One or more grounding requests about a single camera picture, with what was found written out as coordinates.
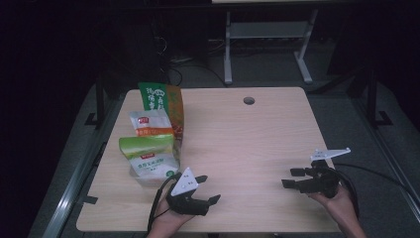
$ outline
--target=human hand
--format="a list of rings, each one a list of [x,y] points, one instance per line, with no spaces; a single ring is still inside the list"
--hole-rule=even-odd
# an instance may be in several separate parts
[[[194,215],[183,215],[171,210],[164,197],[157,205],[155,220],[148,238],[168,238],[193,217]]]
[[[337,194],[332,198],[322,193],[309,193],[308,196],[327,209],[347,237],[367,237],[356,216],[350,193],[345,188],[339,185]]]

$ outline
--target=gray floor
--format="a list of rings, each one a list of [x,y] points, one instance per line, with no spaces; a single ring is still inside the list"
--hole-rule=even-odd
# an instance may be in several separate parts
[[[230,87],[248,86],[299,86],[305,90],[318,88],[334,76],[326,75],[334,43],[312,43],[305,60],[314,82],[303,83],[292,51],[298,43],[279,42],[275,49],[264,49],[245,56],[240,48],[232,62],[234,83]],[[224,87],[223,57],[210,57],[207,65],[189,61],[176,67],[182,73],[180,87]],[[179,75],[172,71],[171,81],[179,82]],[[323,95],[308,95],[309,102],[329,149],[351,148],[350,154],[334,159],[343,163],[365,167],[396,178],[394,171],[402,170],[412,186],[420,191],[420,135],[400,110],[392,93],[381,84],[378,87],[377,110],[385,111],[393,126],[373,130],[364,115],[366,99],[349,98],[344,82]],[[95,156],[107,141],[116,115],[124,100],[106,100],[106,123],[100,130],[85,126],[89,113],[95,112],[95,88],[93,87],[74,123],[67,144],[54,175],[49,192],[34,223],[30,237],[42,237],[53,217],[78,163]],[[395,184],[365,171],[336,166],[346,173],[355,184],[361,209],[361,223],[369,237],[418,237],[420,223],[407,203],[405,193]],[[83,233],[75,222],[87,193],[95,168],[89,173],[81,193],[73,203],[73,209],[63,224],[59,237],[142,237],[133,233]],[[282,237],[343,237],[342,234],[281,234]],[[206,237],[203,234],[179,234],[177,237]],[[272,237],[271,234],[223,234],[221,237]]]

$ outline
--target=wooden table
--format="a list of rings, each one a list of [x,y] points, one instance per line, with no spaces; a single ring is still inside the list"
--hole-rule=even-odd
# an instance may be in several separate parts
[[[306,95],[298,87],[182,89],[185,129],[181,170],[206,175],[194,198],[221,194],[206,216],[180,232],[337,232],[317,202],[281,179],[291,168],[310,167],[315,149],[326,149]],[[255,100],[244,103],[245,97]],[[134,136],[128,112],[142,110],[139,90],[130,91],[77,220],[82,231],[145,231],[155,190],[130,176],[118,140]]]

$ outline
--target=red label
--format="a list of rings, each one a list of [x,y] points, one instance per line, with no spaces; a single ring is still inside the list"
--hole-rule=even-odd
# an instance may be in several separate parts
[[[137,120],[140,124],[149,123],[149,117],[139,117]]]
[[[142,158],[142,160],[145,160],[145,159],[148,159],[148,158],[151,158],[151,157],[154,157],[154,156],[155,156],[154,153],[150,153],[150,154],[142,155],[142,156],[140,156],[140,158]]]

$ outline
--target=hole in table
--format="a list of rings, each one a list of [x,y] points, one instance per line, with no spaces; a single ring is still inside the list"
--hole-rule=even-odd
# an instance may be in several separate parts
[[[245,97],[244,103],[247,105],[253,105],[256,102],[256,100],[253,97]]]

